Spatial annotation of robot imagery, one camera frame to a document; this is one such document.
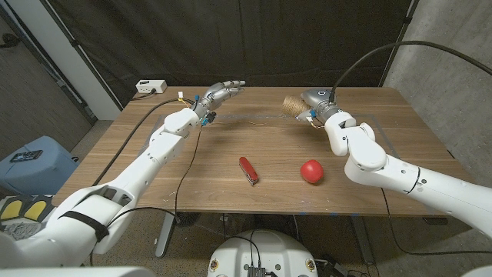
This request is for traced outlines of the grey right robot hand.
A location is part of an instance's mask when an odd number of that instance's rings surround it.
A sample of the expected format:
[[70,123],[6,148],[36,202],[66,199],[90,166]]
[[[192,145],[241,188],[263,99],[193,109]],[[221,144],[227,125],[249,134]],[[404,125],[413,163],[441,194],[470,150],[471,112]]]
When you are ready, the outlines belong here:
[[324,124],[332,115],[341,112],[335,101],[331,99],[331,90],[328,88],[311,88],[301,93],[301,100],[308,105],[297,113],[296,119],[307,121],[308,118],[317,118]]

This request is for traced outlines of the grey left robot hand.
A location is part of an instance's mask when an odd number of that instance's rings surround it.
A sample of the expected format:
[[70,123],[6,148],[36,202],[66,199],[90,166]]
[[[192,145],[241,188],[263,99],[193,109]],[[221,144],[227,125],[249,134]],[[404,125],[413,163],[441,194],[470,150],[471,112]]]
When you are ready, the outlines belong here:
[[193,104],[191,109],[199,118],[204,118],[208,113],[220,107],[224,101],[241,94],[244,91],[243,85],[245,83],[245,80],[215,83]]

